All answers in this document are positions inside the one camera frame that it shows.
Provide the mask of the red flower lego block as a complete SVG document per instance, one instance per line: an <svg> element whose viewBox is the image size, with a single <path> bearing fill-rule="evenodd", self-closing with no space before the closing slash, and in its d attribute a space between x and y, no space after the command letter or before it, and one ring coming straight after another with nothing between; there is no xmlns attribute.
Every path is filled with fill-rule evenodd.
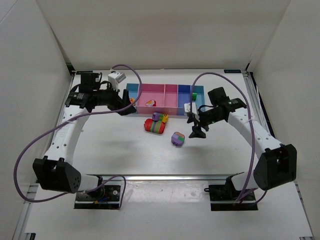
<svg viewBox="0 0 320 240"><path fill-rule="evenodd" d="M145 106L146 107L156 107L157 106L157 102L154 99L151 99L151 100L149 100L149 101L147 101L145 103Z"/></svg>

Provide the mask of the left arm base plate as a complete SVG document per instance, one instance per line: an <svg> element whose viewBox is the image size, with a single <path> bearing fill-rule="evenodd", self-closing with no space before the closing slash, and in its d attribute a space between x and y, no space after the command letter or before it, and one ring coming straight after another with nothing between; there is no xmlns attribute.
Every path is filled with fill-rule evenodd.
<svg viewBox="0 0 320 240"><path fill-rule="evenodd" d="M76 210L119 210L122 190L122 180L111 180L95 192L77 192L73 208Z"/></svg>

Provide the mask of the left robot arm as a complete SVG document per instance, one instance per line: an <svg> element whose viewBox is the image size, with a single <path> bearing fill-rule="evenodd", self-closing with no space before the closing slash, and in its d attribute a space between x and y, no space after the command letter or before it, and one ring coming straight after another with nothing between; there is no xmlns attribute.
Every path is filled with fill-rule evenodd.
<svg viewBox="0 0 320 240"><path fill-rule="evenodd" d="M111 71L106 81L102 80L101 73L80 73L80 83L70 90L65 101L63 126L57 130L43 158L36 158L32 165L42 189L72 194L98 189L102 178L82 174L74 168L74 152L89 114L95 107L106 106L121 116L136 112L127 90L119 96L118 86L125 78L124 73L115 70Z"/></svg>

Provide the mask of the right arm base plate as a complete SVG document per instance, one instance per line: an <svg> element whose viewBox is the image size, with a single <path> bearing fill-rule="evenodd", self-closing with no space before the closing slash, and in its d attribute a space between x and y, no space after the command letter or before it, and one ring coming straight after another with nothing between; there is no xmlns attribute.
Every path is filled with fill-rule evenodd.
<svg viewBox="0 0 320 240"><path fill-rule="evenodd" d="M255 204L256 197L253 192L245 195L236 202L239 191L230 192L225 184L210 184L204 188L204 192L209 194L210 210L212 212L230 211L257 211Z"/></svg>

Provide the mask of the green lego brick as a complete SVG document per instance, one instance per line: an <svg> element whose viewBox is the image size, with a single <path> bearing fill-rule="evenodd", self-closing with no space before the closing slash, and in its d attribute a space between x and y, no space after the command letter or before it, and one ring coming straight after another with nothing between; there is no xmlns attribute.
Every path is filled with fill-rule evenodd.
<svg viewBox="0 0 320 240"><path fill-rule="evenodd" d="M197 93L192 93L191 100L195 102L197 100Z"/></svg>

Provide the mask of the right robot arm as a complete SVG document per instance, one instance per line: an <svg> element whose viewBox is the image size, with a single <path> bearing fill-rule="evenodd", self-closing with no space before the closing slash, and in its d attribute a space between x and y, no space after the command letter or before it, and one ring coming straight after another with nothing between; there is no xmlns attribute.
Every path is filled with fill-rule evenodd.
<svg viewBox="0 0 320 240"><path fill-rule="evenodd" d="M229 98L223 87L208 92L211 105L202 111L193 103L184 104L188 123L193 123L190 138L206 138L209 125L226 121L234 127L252 148L249 170L226 179L231 191L261 189L268 191L296 180L297 150L284 145L253 120L250 109L239 98Z"/></svg>

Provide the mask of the purple green lego block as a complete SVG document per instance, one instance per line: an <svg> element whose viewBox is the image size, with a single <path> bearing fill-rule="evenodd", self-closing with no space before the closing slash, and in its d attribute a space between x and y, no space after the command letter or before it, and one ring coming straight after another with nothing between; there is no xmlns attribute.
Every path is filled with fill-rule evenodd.
<svg viewBox="0 0 320 240"><path fill-rule="evenodd" d="M184 144L184 142L185 142L185 136L182 133L176 131L172 134L171 143L174 146L181 147Z"/></svg>

